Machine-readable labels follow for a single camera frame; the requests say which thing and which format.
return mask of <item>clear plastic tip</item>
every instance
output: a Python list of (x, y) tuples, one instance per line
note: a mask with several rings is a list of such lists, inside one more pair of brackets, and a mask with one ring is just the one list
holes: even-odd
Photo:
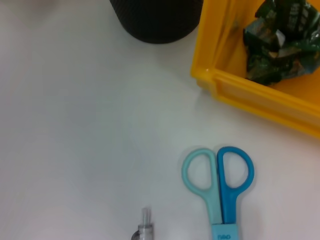
[(149, 226), (151, 224), (151, 209), (144, 207), (142, 209), (142, 226)]

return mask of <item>blue scissor handle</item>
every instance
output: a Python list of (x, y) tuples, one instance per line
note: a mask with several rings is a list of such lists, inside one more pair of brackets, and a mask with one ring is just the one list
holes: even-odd
[[(196, 187), (188, 177), (188, 168), (196, 157), (200, 155), (206, 155), (210, 162), (210, 173), (211, 173), (211, 186), (207, 189), (200, 189)], [(222, 223), (221, 205), (220, 205), (220, 195), (219, 195), (219, 185), (217, 176), (217, 164), (216, 155), (213, 151), (207, 148), (200, 148), (192, 151), (185, 158), (182, 168), (181, 175), (184, 185), (194, 194), (200, 196), (205, 204), (208, 211), (209, 221), (213, 224)]]
[[(234, 153), (242, 157), (248, 167), (248, 176), (244, 183), (238, 187), (229, 187), (226, 182), (224, 155)], [(220, 148), (217, 153), (218, 176), (220, 183), (220, 196), (222, 207), (222, 218), (224, 224), (236, 223), (236, 203), (239, 194), (244, 192), (253, 182), (255, 177), (255, 168), (251, 158), (240, 148), (234, 146), (225, 146)]]

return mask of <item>white surface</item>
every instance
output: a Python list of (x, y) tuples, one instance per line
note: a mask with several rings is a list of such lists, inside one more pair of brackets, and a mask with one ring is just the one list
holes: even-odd
[[(108, 0), (2, 0), (1, 239), (129, 240), (150, 205), (156, 240), (209, 240), (180, 167), (196, 146), (225, 145), (256, 170), (238, 201), (243, 240), (319, 237), (319, 140), (202, 92), (189, 76), (196, 35), (140, 42)], [(232, 166), (235, 183), (245, 168)]]

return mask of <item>yellow container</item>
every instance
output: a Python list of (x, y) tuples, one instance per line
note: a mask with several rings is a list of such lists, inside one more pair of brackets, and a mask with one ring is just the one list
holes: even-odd
[(245, 79), (243, 28), (262, 2), (204, 0), (191, 74), (220, 101), (320, 138), (320, 68), (272, 87)]

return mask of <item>black cylindrical object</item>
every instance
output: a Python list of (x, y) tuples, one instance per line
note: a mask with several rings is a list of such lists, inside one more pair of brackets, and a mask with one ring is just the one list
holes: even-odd
[(124, 29), (153, 44), (179, 40), (199, 24), (203, 0), (110, 0)]

